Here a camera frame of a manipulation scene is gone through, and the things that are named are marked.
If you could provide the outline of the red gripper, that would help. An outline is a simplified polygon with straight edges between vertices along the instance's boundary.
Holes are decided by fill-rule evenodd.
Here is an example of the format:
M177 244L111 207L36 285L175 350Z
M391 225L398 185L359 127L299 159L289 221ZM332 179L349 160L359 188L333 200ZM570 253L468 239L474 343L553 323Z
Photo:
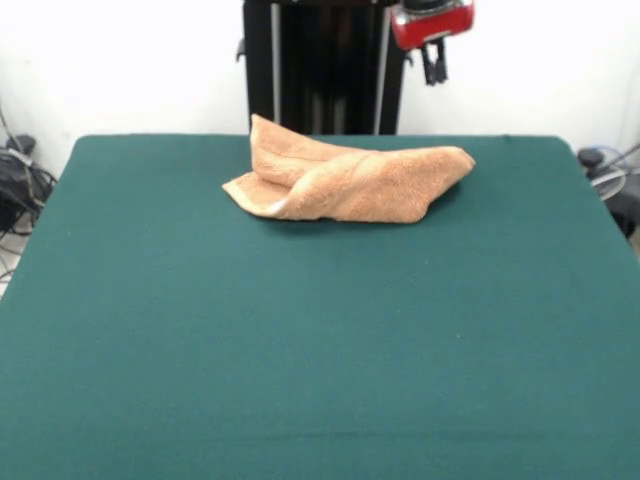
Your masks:
M390 10L391 28L398 47L402 50L421 48L427 85L448 80L445 40L441 38L469 31L474 17L473 1L400 1ZM436 40L435 65L427 43Z

